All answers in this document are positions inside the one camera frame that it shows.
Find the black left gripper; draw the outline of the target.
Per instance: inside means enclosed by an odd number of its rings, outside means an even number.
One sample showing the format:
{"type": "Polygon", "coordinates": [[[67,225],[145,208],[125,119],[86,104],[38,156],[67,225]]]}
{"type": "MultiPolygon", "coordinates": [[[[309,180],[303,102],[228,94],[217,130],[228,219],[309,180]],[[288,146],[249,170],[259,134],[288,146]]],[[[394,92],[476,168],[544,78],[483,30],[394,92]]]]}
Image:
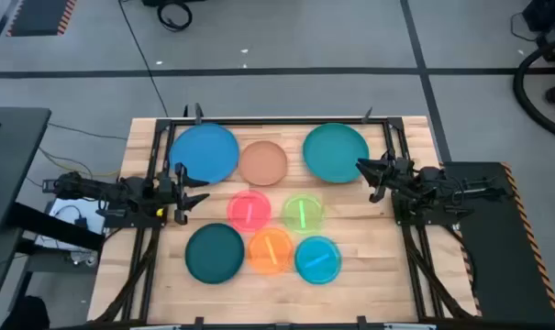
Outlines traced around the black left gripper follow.
{"type": "Polygon", "coordinates": [[[209,193],[201,193],[193,196],[184,195],[185,187],[202,187],[209,184],[208,181],[193,179],[188,175],[188,169],[183,164],[178,164],[173,179],[165,172],[159,172],[157,195],[162,204],[175,204],[174,221],[177,224],[185,223],[185,211],[191,212],[194,207],[210,196],[209,193]]]}

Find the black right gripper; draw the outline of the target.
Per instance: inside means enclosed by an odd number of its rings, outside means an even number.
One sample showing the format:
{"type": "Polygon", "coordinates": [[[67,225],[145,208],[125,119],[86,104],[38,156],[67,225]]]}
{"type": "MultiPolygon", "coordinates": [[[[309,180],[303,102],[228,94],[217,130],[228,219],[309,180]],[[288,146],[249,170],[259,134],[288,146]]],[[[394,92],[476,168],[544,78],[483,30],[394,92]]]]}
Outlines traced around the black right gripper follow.
{"type": "Polygon", "coordinates": [[[386,190],[402,195],[418,195],[414,179],[415,163],[406,158],[396,158],[390,153],[384,153],[382,160],[358,159],[355,164],[367,182],[381,182],[371,184],[374,192],[370,195],[370,202],[380,202],[386,190]]]}

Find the small translucent pink plate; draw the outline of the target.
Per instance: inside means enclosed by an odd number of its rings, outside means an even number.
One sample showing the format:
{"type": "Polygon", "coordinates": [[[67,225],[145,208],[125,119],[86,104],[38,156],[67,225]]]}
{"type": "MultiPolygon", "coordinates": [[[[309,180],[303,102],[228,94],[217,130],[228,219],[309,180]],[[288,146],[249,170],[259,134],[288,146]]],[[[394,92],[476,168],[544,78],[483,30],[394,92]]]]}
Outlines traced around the small translucent pink plate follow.
{"type": "Polygon", "coordinates": [[[271,221],[271,203],[262,192],[253,190],[238,192],[228,203],[227,218],[239,232],[256,232],[271,221]]]}

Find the large teal plastic plate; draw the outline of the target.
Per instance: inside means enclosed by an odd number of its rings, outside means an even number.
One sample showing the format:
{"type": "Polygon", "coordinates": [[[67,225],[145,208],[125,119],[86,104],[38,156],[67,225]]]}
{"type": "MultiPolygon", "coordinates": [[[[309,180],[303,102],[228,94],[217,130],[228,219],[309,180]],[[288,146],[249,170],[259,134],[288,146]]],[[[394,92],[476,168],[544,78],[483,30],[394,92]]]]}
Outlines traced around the large teal plastic plate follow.
{"type": "Polygon", "coordinates": [[[306,167],[318,179],[347,183],[360,176],[355,164],[368,159],[365,138],[351,126],[327,123],[312,129],[305,137],[302,155],[306,167]]]}

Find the dark green plastic plate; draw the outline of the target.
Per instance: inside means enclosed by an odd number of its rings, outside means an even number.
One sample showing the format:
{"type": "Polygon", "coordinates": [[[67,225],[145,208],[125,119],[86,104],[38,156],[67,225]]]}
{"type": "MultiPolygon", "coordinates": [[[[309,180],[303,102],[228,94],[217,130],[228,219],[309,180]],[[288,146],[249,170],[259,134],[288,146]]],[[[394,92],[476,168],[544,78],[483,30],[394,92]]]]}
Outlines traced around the dark green plastic plate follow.
{"type": "Polygon", "coordinates": [[[184,260],[189,273],[206,284],[231,280],[244,261],[244,242],[231,226],[220,223],[197,229],[185,247],[184,260]]]}

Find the small translucent green plate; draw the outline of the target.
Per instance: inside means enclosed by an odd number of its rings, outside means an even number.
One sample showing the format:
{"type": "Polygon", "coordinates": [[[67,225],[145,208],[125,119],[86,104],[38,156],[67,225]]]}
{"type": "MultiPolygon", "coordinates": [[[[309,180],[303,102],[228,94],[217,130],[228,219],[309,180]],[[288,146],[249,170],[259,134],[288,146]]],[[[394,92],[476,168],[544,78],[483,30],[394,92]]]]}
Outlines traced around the small translucent green plate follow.
{"type": "Polygon", "coordinates": [[[282,218],[284,225],[291,231],[310,235],[320,230],[324,219],[324,208],[315,196],[297,194],[285,201],[282,218]]]}

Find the tan brown plastic plate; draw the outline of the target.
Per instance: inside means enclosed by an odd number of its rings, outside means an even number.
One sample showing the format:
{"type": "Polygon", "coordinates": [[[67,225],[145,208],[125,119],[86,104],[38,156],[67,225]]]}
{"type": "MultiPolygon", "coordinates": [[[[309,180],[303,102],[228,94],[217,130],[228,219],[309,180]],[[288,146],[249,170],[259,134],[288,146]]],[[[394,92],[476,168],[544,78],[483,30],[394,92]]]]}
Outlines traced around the tan brown plastic plate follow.
{"type": "Polygon", "coordinates": [[[239,159],[241,178],[253,185],[269,186],[287,173],[287,157],[277,144],[262,140],[244,148],[239,159]]]}

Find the large blue plastic plate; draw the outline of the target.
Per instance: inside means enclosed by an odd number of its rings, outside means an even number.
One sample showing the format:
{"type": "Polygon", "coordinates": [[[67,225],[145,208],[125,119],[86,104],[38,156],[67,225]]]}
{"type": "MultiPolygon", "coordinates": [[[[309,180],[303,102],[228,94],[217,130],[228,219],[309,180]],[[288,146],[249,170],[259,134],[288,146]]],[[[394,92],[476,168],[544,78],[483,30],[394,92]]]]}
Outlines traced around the large blue plastic plate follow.
{"type": "Polygon", "coordinates": [[[215,184],[228,178],[239,162],[239,143],[234,134],[217,124],[192,126],[171,146],[170,170],[182,163],[191,179],[215,184]]]}

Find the small translucent orange plate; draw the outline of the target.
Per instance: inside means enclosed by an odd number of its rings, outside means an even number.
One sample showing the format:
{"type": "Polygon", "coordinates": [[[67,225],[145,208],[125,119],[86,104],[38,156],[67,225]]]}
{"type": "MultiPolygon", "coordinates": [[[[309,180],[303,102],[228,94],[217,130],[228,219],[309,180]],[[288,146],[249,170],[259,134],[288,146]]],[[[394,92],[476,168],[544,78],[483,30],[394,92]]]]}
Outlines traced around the small translucent orange plate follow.
{"type": "Polygon", "coordinates": [[[254,270],[263,275],[288,271],[292,267],[294,244],[279,228],[264,228],[257,232],[247,246],[247,259],[254,270]]]}

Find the small translucent cyan plate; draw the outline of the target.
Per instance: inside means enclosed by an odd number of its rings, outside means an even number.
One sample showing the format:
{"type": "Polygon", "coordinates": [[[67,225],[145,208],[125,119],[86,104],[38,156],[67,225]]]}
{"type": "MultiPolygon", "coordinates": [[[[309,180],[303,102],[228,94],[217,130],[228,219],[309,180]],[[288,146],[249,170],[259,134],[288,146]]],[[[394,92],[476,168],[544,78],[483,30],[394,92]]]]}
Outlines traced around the small translucent cyan plate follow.
{"type": "Polygon", "coordinates": [[[314,285],[332,282],[342,268],[338,246],[325,236],[304,239],[294,253],[294,266],[303,280],[314,285]]]}

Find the black hazard-striped platform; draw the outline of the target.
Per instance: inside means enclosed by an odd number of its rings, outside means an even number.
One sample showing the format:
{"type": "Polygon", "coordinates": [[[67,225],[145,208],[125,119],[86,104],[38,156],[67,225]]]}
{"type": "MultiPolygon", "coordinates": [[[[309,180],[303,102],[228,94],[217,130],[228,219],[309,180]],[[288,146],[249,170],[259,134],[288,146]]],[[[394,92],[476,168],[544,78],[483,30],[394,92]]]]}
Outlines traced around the black hazard-striped platform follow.
{"type": "Polygon", "coordinates": [[[465,187],[487,179],[505,190],[496,201],[471,200],[474,213],[461,221],[482,319],[555,325],[555,292],[510,168],[467,161],[446,162],[444,168],[465,187]]]}

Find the black desk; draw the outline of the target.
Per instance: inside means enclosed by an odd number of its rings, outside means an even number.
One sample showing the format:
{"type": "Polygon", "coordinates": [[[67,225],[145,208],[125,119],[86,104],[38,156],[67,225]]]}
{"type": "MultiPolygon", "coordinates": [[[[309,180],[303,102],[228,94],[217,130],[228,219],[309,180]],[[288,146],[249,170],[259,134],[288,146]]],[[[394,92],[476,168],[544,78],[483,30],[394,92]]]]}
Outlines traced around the black desk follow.
{"type": "Polygon", "coordinates": [[[0,290],[24,231],[100,250],[104,238],[17,202],[44,136],[48,108],[0,107],[0,290]]]}

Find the black hazard-striped floor mat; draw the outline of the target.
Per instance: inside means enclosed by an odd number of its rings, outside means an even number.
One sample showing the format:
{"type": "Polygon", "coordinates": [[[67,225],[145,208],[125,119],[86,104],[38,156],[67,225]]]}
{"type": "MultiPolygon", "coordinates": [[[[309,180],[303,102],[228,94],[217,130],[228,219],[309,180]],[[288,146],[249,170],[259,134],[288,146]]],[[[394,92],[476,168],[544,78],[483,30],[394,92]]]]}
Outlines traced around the black hazard-striped floor mat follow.
{"type": "Polygon", "coordinates": [[[8,37],[63,35],[77,0],[20,0],[6,32],[8,37]]]}

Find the black equipment case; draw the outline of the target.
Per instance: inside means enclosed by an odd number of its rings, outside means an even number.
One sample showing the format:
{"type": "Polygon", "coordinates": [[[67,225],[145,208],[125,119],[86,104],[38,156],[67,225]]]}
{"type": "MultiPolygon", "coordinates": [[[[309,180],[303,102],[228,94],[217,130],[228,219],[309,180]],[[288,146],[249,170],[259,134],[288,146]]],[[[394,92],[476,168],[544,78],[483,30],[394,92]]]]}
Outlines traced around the black equipment case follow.
{"type": "MultiPolygon", "coordinates": [[[[555,0],[531,0],[522,11],[527,27],[538,34],[535,42],[539,49],[555,43],[555,0]]],[[[542,55],[547,62],[555,62],[555,49],[542,55]]]]}

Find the black aluminium table frame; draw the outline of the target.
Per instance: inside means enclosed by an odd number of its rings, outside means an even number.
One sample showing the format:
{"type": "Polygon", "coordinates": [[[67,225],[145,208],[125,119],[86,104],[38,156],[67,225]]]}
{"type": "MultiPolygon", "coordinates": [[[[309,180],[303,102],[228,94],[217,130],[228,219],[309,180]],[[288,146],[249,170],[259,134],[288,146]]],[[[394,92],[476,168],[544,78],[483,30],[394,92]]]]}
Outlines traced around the black aluminium table frame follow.
{"type": "MultiPolygon", "coordinates": [[[[226,181],[189,191],[211,195],[194,208],[188,225],[176,225],[170,211],[159,240],[147,317],[150,324],[193,324],[198,316],[204,317],[205,325],[356,323],[362,315],[372,323],[416,321],[403,235],[394,223],[390,193],[373,204],[368,202],[372,190],[364,179],[330,184],[311,175],[302,160],[302,144],[307,133],[321,123],[292,124],[284,119],[223,125],[233,132],[241,149],[258,140],[282,145],[288,158],[287,176],[275,186],[259,187],[272,204],[268,227],[289,232],[279,218],[283,203],[298,193],[314,195],[325,206],[325,222],[318,234],[338,245],[341,273],[327,285],[312,285],[301,279],[293,264],[285,272],[265,275],[245,261],[235,278],[226,283],[210,285],[195,280],[185,267],[185,245],[199,227],[226,223],[231,197],[249,189],[235,171],[226,181]]],[[[438,166],[427,118],[404,116],[402,120],[408,153],[416,167],[438,166]]],[[[146,173],[155,121],[132,120],[123,175],[146,173]]],[[[463,309],[478,314],[461,245],[441,227],[427,226],[426,230],[438,277],[463,309]]],[[[296,245],[307,237],[289,233],[296,245]]],[[[126,281],[135,236],[135,229],[126,229],[106,242],[88,320],[105,311],[126,281]]]]}

